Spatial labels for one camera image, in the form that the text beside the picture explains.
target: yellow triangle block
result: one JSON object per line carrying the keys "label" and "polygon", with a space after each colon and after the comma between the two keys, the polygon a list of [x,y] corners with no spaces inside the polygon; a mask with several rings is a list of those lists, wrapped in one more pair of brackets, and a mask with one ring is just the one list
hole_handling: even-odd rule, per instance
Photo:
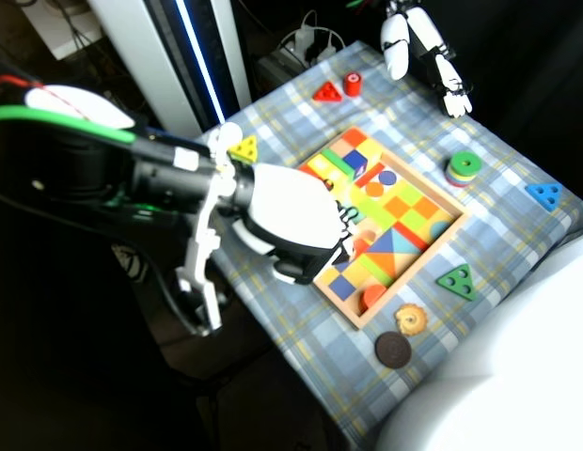
{"label": "yellow triangle block", "polygon": [[251,134],[237,146],[228,148],[231,158],[244,163],[255,163],[258,160],[258,140]]}

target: blue checkered tablecloth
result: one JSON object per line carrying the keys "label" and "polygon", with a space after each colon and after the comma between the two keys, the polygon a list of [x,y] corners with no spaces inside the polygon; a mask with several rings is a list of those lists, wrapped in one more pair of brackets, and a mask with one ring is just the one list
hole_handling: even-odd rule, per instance
{"label": "blue checkered tablecloth", "polygon": [[[342,92],[345,73],[357,70],[363,89],[356,99],[311,99],[327,80]],[[569,234],[583,229],[583,202],[563,190],[559,207],[547,212],[525,191],[529,183],[554,181],[536,164],[470,117],[450,120],[432,91],[406,77],[392,82],[381,54],[357,42],[307,70],[229,120],[244,136],[255,134],[260,161],[295,166],[350,126],[358,126],[472,213],[454,240],[442,246],[398,295],[361,331],[315,287],[294,287],[271,275],[266,257],[238,241],[227,220],[215,218],[222,247],[213,258],[242,301],[353,446],[370,448],[377,426]],[[459,150],[477,153],[483,168],[466,189],[444,179],[445,161]],[[442,289],[441,274],[468,263],[475,302]],[[403,303],[425,308],[426,332],[409,338],[409,365],[392,370],[374,354],[378,335],[395,331],[393,313]]]}

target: blue light strip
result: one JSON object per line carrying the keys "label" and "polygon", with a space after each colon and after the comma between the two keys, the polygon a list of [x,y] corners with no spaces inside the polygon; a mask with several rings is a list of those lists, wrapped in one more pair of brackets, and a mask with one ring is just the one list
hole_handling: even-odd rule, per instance
{"label": "blue light strip", "polygon": [[210,78],[210,73],[208,72],[206,61],[204,61],[204,55],[201,53],[201,49],[199,48],[196,32],[194,27],[191,25],[189,11],[187,10],[187,6],[185,5],[184,0],[176,0],[176,3],[177,8],[179,9],[179,14],[181,15],[182,23],[185,27],[185,31],[187,32],[187,37],[189,38],[189,43],[191,44],[191,48],[194,50],[194,54],[196,54],[199,70],[201,70],[201,74],[204,77],[204,83],[206,84],[210,98],[213,101],[214,111],[216,112],[220,123],[223,124],[225,123],[225,116],[223,116],[223,110],[220,107],[220,102],[216,96],[216,91],[214,91],[213,80]]}

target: green triangle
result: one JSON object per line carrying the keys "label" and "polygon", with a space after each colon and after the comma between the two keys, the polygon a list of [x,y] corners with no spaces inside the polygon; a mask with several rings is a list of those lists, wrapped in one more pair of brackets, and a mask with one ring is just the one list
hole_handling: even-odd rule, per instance
{"label": "green triangle", "polygon": [[476,290],[473,288],[471,270],[467,264],[458,266],[451,272],[447,272],[437,279],[435,283],[468,301],[476,300]]}

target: wooden tray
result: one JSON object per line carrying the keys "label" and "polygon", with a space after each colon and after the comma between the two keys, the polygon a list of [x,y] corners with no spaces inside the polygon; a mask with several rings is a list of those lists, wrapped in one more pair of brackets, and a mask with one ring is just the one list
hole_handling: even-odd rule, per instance
{"label": "wooden tray", "polygon": [[[359,329],[469,216],[456,199],[358,128],[332,140],[299,169],[333,181],[332,195],[344,207],[354,206],[361,213],[355,220],[355,249],[367,249],[349,264],[326,269],[315,280],[319,290]],[[384,285],[386,292],[363,311],[361,294],[372,285]]]}

